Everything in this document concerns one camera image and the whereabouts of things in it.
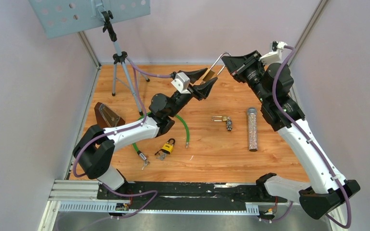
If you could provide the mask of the large brass padlock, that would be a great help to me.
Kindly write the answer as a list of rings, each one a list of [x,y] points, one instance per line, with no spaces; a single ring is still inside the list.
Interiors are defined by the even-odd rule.
[[[202,76],[203,79],[201,81],[201,83],[205,83],[207,82],[208,80],[210,80],[211,78],[213,77],[216,77],[218,75],[220,75],[222,73],[222,71],[225,69],[225,65],[223,65],[223,67],[219,70],[218,73],[215,73],[213,71],[213,68],[217,65],[217,63],[224,57],[224,56],[231,56],[230,53],[228,52],[223,52],[216,60],[215,62],[210,66],[210,68],[204,73],[204,75]]]

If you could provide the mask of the small brass padlock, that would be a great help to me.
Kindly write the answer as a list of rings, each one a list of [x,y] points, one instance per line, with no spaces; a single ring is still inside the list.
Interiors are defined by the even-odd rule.
[[[233,129],[233,122],[230,116],[212,116],[211,119],[214,122],[225,122],[227,131],[231,131]]]

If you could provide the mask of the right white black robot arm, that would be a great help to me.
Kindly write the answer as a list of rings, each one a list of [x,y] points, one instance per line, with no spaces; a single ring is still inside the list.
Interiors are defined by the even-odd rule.
[[[300,182],[275,173],[265,174],[256,182],[260,200],[281,197],[299,203],[307,215],[320,219],[360,191],[358,182],[347,179],[328,159],[303,111],[290,97],[294,80],[286,63],[266,64],[258,51],[224,56],[222,61],[236,81],[252,89],[262,104],[265,121],[290,146],[309,177],[309,182]]]

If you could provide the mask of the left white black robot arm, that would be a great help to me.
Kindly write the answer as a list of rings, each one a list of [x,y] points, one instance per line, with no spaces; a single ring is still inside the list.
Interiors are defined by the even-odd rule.
[[[155,94],[149,106],[149,114],[142,120],[117,127],[101,128],[98,124],[90,126],[73,150],[75,163],[73,175],[97,179],[110,188],[117,199],[128,194],[128,185],[123,175],[111,165],[114,152],[138,141],[153,139],[166,134],[175,124],[173,118],[195,98],[199,101],[209,96],[217,77],[196,85],[206,68],[174,73],[171,84],[176,91],[172,96]]]

